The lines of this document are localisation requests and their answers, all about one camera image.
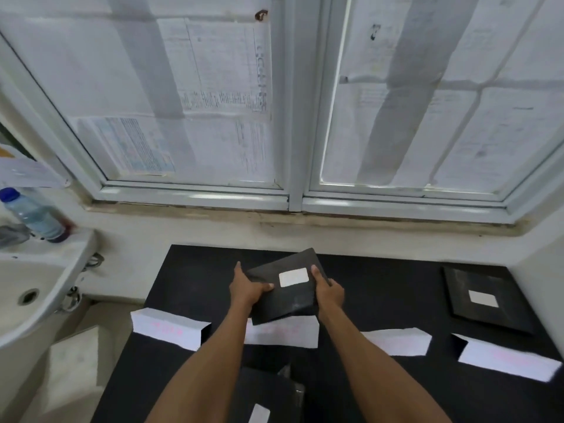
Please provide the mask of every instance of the white window frame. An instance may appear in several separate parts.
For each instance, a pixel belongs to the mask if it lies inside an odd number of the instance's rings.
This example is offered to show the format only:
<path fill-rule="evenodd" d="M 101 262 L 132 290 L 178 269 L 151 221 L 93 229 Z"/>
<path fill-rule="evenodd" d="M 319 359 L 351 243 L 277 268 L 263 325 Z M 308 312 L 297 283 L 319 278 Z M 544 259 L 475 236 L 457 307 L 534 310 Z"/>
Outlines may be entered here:
<path fill-rule="evenodd" d="M 272 0 L 271 20 L 276 15 L 277 23 L 283 24 L 282 32 L 273 32 L 271 36 L 273 46 L 283 47 L 279 57 L 283 62 L 272 65 L 273 94 L 284 101 L 277 105 L 280 109 L 274 116 L 274 127 L 284 137 L 281 151 L 276 152 L 283 154 L 283 159 L 277 160 L 283 165 L 283 189 L 108 180 L 1 36 L 0 86 L 12 106 L 95 200 L 248 210 L 292 208 L 299 212 L 309 163 L 308 140 L 304 139 L 311 133 L 311 114 L 307 112 L 315 105 L 320 4 L 321 0 Z M 47 165 L 58 163 L 52 158 L 40 159 Z"/>
<path fill-rule="evenodd" d="M 564 144 L 549 155 L 530 161 L 523 170 L 538 166 L 523 180 L 508 184 L 497 194 L 396 189 L 367 185 L 322 184 L 321 163 L 329 132 L 341 62 L 344 34 L 352 0 L 324 0 L 318 62 L 319 98 L 317 125 L 312 142 L 310 182 L 302 210 L 308 213 L 370 216 L 379 218 L 469 221 L 514 224 L 564 187 Z"/>

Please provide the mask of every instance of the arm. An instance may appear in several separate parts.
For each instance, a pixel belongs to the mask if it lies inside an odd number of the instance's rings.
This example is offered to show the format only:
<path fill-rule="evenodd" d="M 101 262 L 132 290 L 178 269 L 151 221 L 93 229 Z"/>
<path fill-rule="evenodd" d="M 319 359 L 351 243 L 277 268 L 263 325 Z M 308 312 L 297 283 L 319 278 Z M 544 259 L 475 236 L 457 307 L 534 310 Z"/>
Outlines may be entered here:
<path fill-rule="evenodd" d="M 251 282 L 235 266 L 231 306 L 211 338 L 166 385 L 145 423 L 222 423 L 239 374 L 250 310 L 272 284 Z"/>
<path fill-rule="evenodd" d="M 329 285 L 315 266 L 311 271 L 317 282 L 319 319 L 341 356 L 366 421 L 449 423 L 431 395 L 399 363 L 370 343 L 345 315 L 342 286 L 333 279 L 329 279 Z"/>

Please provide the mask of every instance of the sink drain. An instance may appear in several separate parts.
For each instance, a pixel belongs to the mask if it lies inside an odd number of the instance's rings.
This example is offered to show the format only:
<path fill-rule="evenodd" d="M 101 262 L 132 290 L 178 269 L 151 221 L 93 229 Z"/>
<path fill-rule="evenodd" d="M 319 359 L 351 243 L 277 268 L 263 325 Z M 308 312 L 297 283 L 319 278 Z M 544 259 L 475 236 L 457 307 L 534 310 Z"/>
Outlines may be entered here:
<path fill-rule="evenodd" d="M 30 289 L 20 295 L 20 298 L 18 298 L 18 306 L 27 306 L 28 304 L 33 303 L 37 297 L 39 297 L 39 290 L 37 288 Z"/>

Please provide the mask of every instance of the forearm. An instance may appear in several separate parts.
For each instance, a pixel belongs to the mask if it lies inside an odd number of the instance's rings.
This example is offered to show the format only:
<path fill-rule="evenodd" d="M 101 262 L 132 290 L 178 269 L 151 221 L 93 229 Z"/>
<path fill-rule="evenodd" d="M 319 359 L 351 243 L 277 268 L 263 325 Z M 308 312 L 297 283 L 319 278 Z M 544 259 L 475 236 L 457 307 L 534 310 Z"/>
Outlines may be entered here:
<path fill-rule="evenodd" d="M 249 309 L 232 306 L 212 337 L 170 380 L 147 423 L 223 423 L 235 387 Z"/>
<path fill-rule="evenodd" d="M 341 308 L 326 309 L 324 324 L 368 423 L 450 421 L 427 391 L 394 359 L 370 343 Z"/>

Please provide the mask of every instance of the faucet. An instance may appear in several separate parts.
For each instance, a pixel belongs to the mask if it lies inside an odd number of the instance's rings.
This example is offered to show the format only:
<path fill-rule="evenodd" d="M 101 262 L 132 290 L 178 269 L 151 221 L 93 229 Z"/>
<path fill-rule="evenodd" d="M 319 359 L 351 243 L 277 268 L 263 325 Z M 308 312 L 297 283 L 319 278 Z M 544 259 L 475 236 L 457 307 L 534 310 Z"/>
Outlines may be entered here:
<path fill-rule="evenodd" d="M 7 224 L 0 226 L 0 249 L 21 244 L 27 240 L 31 232 L 24 224 Z"/>

